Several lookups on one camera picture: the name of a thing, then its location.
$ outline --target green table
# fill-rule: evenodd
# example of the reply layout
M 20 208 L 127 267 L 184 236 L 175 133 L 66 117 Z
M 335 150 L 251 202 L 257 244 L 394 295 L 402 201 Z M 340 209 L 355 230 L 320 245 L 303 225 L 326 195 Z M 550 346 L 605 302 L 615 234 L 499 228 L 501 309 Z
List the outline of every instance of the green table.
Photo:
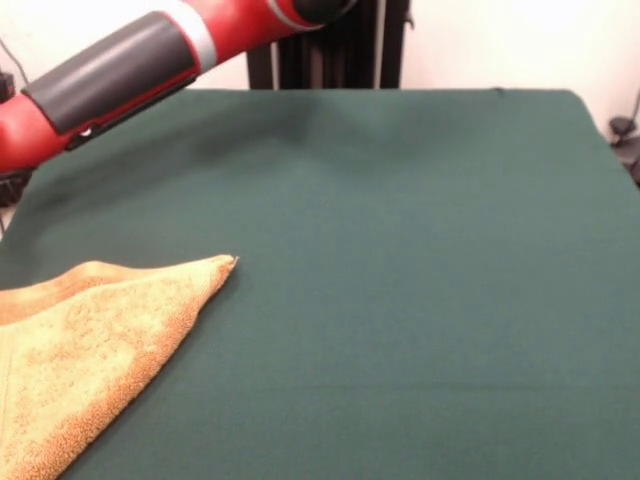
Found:
M 568 92 L 185 92 L 38 172 L 0 288 L 241 257 L 64 480 L 636 479 L 638 210 Z

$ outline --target black cable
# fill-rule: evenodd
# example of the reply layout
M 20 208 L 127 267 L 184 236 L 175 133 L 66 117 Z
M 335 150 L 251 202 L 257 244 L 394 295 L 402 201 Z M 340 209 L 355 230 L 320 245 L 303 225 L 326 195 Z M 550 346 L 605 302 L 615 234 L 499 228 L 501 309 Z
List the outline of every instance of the black cable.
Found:
M 29 83 L 29 77 L 24 71 L 24 67 L 22 66 L 22 63 L 20 63 L 20 60 L 18 60 L 18 58 L 13 54 L 11 49 L 7 46 L 7 44 L 2 38 L 0 38 L 0 47 L 2 47 L 2 50 L 4 50 L 7 56 L 16 65 L 16 67 L 18 68 L 18 71 L 20 72 L 20 76 L 22 77 L 22 81 L 24 82 L 25 85 L 27 85 Z
M 633 108 L 633 113 L 631 114 L 631 120 L 634 121 L 640 112 L 640 90 L 638 90 L 638 96 L 636 97 L 636 106 Z

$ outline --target black stand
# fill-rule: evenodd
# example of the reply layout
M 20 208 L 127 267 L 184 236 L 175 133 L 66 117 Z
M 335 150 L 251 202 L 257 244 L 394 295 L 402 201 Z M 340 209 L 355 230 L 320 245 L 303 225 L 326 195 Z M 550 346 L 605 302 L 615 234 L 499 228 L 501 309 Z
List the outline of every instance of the black stand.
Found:
M 360 0 L 322 30 L 248 53 L 252 90 L 399 88 L 410 0 Z

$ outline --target red robot arm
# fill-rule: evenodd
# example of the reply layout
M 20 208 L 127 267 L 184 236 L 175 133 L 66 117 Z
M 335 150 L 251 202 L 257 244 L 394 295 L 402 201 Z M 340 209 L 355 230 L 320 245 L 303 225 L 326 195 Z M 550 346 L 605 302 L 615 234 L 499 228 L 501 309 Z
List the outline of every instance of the red robot arm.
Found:
M 167 3 L 0 105 L 0 177 L 72 150 L 257 46 L 341 16 L 356 0 Z

